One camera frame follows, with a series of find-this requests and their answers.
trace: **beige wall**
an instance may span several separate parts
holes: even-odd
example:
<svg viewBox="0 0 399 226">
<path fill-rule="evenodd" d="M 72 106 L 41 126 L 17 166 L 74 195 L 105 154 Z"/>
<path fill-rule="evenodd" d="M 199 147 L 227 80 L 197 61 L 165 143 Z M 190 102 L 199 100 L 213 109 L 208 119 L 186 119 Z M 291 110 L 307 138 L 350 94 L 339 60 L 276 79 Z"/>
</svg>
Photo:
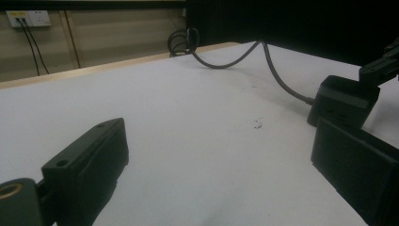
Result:
<svg viewBox="0 0 399 226">
<path fill-rule="evenodd" d="M 181 9 L 49 11 L 50 27 L 32 27 L 50 73 L 166 53 L 168 36 L 185 28 Z M 40 65 L 40 74 L 45 70 Z M 21 28 L 0 12 L 0 82 L 37 76 Z"/>
</svg>

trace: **table surface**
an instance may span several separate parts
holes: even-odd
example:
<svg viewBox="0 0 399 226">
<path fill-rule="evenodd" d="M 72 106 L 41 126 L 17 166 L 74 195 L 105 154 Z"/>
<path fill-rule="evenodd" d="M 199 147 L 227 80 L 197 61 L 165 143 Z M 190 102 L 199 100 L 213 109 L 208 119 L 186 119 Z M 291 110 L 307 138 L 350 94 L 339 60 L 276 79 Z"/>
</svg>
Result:
<svg viewBox="0 0 399 226">
<path fill-rule="evenodd" d="M 201 56 L 227 63 L 250 44 Z M 307 96 L 330 74 L 358 77 L 357 66 L 270 52 Z M 310 107 L 278 86 L 260 47 L 227 70 L 180 56 L 20 85 L 0 89 L 0 183 L 38 182 L 92 126 L 124 118 L 131 161 L 94 225 L 365 225 L 311 164 Z M 364 126 L 395 147 L 398 94 L 396 82 L 381 86 Z"/>
</svg>

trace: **black plug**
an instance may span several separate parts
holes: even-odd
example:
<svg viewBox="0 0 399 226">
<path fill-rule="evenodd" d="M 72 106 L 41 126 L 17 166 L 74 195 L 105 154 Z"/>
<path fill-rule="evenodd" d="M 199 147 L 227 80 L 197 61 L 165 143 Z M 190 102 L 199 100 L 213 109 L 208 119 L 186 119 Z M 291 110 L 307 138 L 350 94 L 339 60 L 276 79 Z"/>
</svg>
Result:
<svg viewBox="0 0 399 226">
<path fill-rule="evenodd" d="M 330 75 L 320 85 L 308 123 L 316 126 L 319 118 L 326 118 L 361 128 L 378 100 L 379 90 L 377 86 Z"/>
</svg>

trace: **white outlet plate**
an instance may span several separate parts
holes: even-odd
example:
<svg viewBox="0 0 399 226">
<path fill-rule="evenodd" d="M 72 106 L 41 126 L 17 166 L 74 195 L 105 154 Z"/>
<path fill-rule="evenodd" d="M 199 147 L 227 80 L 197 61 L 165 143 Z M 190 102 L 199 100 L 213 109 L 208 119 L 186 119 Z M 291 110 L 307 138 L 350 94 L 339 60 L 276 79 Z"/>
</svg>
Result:
<svg viewBox="0 0 399 226">
<path fill-rule="evenodd" d="M 17 18 L 25 19 L 28 26 L 49 26 L 51 25 L 49 14 L 46 10 L 33 11 L 6 11 L 12 27 L 21 27 Z"/>
</svg>

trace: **black cable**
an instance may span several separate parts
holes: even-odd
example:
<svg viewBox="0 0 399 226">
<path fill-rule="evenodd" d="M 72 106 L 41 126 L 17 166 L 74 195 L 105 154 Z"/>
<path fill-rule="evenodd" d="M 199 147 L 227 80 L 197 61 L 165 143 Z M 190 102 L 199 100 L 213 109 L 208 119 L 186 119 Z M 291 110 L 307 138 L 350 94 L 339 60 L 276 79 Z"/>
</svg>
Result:
<svg viewBox="0 0 399 226">
<path fill-rule="evenodd" d="M 192 44 L 192 36 L 190 35 L 190 30 L 195 32 L 197 41 L 196 41 L 196 45 Z M 235 61 L 233 61 L 232 63 L 228 63 L 225 65 L 214 65 L 214 64 L 210 64 L 205 62 L 204 60 L 202 60 L 197 53 L 195 52 L 195 48 L 197 48 L 198 46 L 198 42 L 199 42 L 199 32 L 197 29 L 195 28 L 189 28 L 187 30 L 187 42 L 188 42 L 188 47 L 189 47 L 189 51 L 190 53 L 194 56 L 194 58 L 201 63 L 202 65 L 211 68 L 211 69 L 226 69 L 229 68 L 237 63 L 239 63 L 240 61 L 242 61 L 245 57 L 247 57 L 259 44 L 261 44 L 263 46 L 264 49 L 264 54 L 266 57 L 266 61 L 267 61 L 267 65 L 269 66 L 270 72 L 273 74 L 273 77 L 276 79 L 276 81 L 279 83 L 279 85 L 288 93 L 290 93 L 291 95 L 293 95 L 294 97 L 296 97 L 297 99 L 305 102 L 308 105 L 313 105 L 314 103 L 314 99 L 311 97 L 306 97 L 303 96 L 297 92 L 295 92 L 294 90 L 292 90 L 291 88 L 289 88 L 279 77 L 279 74 L 277 73 L 274 65 L 273 65 L 273 61 L 271 59 L 270 56 L 270 52 L 269 49 L 267 47 L 267 44 L 265 44 L 263 41 L 256 41 L 242 56 L 240 56 L 238 59 L 236 59 Z"/>
<path fill-rule="evenodd" d="M 30 42 L 30 39 L 29 39 L 29 37 L 27 36 L 27 33 L 26 33 L 25 29 L 24 29 L 24 25 L 23 25 L 23 23 L 21 22 L 21 19 L 20 19 L 20 18 L 17 18 L 16 20 L 17 20 L 18 23 L 20 23 L 21 28 L 23 29 L 23 31 L 24 31 L 24 33 L 25 33 L 25 35 L 26 35 L 27 41 L 29 42 L 29 45 L 30 45 L 30 49 L 32 50 L 33 59 L 35 60 L 36 71 L 38 72 L 38 76 L 40 76 L 38 61 L 36 60 L 35 51 L 33 50 L 32 42 Z"/>
<path fill-rule="evenodd" d="M 38 50 L 41 64 L 43 65 L 43 67 L 44 67 L 44 69 L 46 70 L 47 74 L 49 74 L 49 71 L 47 70 L 46 65 L 44 64 L 43 58 L 41 57 L 41 52 L 40 52 L 39 46 L 36 44 L 35 38 L 33 38 L 33 35 L 32 35 L 32 33 L 30 32 L 30 29 L 29 29 L 29 26 L 28 26 L 27 23 L 26 23 L 26 20 L 23 19 L 23 22 L 24 22 L 24 24 L 26 25 L 27 31 L 28 31 L 30 37 L 32 38 L 33 43 L 35 43 L 35 45 L 36 45 L 36 49 Z"/>
</svg>

